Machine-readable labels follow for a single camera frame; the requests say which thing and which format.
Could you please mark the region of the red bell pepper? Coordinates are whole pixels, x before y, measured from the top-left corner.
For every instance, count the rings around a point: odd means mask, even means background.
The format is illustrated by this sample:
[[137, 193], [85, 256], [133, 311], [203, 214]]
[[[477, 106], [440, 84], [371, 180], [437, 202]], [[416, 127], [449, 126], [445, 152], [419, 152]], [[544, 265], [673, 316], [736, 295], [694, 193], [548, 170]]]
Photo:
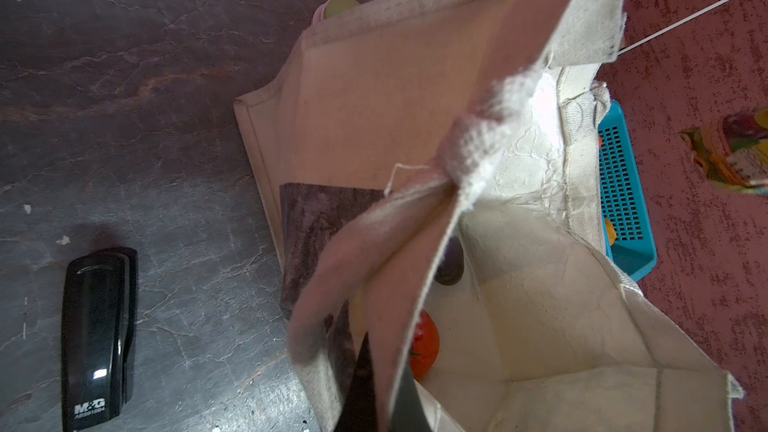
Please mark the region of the red bell pepper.
[[440, 336], [431, 316], [422, 310], [409, 351], [409, 365], [414, 378], [422, 380], [432, 369], [440, 351]]

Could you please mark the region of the cream canvas tote bag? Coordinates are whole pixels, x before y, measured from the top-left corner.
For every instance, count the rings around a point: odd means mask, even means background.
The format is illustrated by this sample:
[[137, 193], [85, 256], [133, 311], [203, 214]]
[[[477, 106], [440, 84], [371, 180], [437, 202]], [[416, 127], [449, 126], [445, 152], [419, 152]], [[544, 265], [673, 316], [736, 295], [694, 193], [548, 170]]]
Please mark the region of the cream canvas tote bag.
[[[738, 382], [606, 254], [596, 74], [623, 2], [373, 0], [311, 25], [235, 100], [321, 430], [368, 335], [390, 431], [422, 310], [432, 431], [733, 429]], [[452, 236], [465, 270], [443, 286]]]

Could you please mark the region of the orange Fox's candy bag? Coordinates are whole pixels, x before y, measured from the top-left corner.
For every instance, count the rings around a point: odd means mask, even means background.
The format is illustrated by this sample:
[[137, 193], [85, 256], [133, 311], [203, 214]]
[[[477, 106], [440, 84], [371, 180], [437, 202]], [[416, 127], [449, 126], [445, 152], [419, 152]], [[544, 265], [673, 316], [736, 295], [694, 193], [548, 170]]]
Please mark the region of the orange Fox's candy bag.
[[767, 108], [733, 113], [680, 133], [707, 181], [734, 193], [767, 194]]

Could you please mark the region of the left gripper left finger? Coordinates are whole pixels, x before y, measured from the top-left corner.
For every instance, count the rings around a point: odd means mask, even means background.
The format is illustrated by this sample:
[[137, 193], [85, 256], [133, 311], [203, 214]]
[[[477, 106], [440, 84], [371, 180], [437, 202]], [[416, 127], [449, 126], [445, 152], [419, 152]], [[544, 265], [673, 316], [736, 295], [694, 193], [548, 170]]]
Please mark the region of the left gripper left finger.
[[365, 335], [335, 432], [378, 430], [375, 384], [369, 338]]

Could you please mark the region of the purple eggplant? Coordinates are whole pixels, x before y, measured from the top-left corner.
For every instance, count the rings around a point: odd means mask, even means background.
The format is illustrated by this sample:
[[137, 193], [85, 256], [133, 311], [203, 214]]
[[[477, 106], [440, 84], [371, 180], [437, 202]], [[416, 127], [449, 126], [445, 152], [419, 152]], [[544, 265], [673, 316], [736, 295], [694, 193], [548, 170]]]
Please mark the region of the purple eggplant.
[[461, 281], [464, 270], [465, 259], [461, 241], [457, 236], [452, 236], [436, 270], [434, 280], [443, 286], [453, 286]]

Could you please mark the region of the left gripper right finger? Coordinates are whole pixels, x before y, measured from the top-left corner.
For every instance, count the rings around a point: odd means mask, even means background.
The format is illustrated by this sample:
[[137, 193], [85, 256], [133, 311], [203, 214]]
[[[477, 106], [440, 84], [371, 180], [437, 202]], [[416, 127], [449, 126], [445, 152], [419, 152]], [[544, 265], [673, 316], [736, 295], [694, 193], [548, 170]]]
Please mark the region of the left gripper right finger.
[[392, 432], [431, 432], [410, 366], [406, 364], [400, 376], [394, 408], [390, 418]]

